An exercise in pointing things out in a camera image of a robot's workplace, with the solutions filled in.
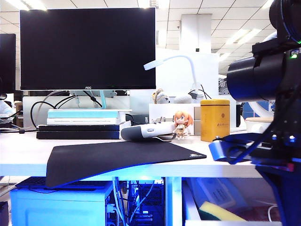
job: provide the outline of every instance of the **ceiling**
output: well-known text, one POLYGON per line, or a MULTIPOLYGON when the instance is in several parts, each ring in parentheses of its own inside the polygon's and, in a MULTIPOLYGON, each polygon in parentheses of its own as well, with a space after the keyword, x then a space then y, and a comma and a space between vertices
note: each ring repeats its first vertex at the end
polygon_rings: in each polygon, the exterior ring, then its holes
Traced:
MULTIPOLYGON (((47 8, 122 8, 139 7, 140 0, 41 0, 47 8)), ((179 49, 182 14, 212 14, 212 51, 230 53, 219 63, 219 73, 226 74, 233 61, 252 56, 252 45, 276 31, 269 22, 269 8, 261 7, 267 0, 170 0, 169 8, 157 9, 156 30, 167 31, 168 49, 179 49), (226 45, 239 29, 262 29, 247 43, 226 45)), ((18 9, 0 0, 0 33, 16 33, 17 65, 19 65, 20 24, 18 9)))

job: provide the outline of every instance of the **monitor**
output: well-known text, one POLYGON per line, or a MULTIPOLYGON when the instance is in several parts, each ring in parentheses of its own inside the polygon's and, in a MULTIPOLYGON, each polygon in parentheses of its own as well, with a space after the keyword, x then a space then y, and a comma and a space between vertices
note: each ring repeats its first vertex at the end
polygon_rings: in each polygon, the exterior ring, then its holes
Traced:
POLYGON ((0 95, 16 90, 16 34, 0 34, 0 95))
POLYGON ((20 11, 21 89, 155 89, 155 8, 20 11))

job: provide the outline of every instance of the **anime figurine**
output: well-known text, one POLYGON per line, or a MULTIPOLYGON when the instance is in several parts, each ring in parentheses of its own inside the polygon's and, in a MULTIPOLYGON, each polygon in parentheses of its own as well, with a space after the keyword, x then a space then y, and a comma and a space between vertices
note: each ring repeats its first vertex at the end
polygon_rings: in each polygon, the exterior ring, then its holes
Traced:
POLYGON ((177 111, 174 114, 174 122, 176 129, 173 132, 177 134, 178 140, 184 139, 189 133, 187 127, 193 124, 192 116, 185 111, 177 111))

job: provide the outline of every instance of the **white desk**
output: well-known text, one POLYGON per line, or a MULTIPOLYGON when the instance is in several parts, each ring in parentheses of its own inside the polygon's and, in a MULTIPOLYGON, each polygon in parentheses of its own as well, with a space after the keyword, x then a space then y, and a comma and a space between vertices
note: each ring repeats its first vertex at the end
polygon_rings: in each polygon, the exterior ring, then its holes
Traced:
MULTIPOLYGON (((0 134, 0 176, 45 176, 51 150, 58 145, 120 142, 120 140, 38 140, 36 133, 0 134)), ((229 165, 213 161, 207 142, 199 136, 172 143, 206 154, 206 159, 134 166, 92 177, 93 180, 166 178, 166 225, 182 225, 182 177, 261 178, 249 162, 229 165)))

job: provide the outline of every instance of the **black mouse pad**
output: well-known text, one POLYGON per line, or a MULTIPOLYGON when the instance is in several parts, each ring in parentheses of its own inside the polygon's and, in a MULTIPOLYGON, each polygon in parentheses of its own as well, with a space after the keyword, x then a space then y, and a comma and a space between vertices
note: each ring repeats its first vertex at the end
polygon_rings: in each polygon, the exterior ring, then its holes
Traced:
POLYGON ((47 163, 46 186, 54 188, 131 166, 202 158, 206 155, 159 141, 56 146, 47 163))

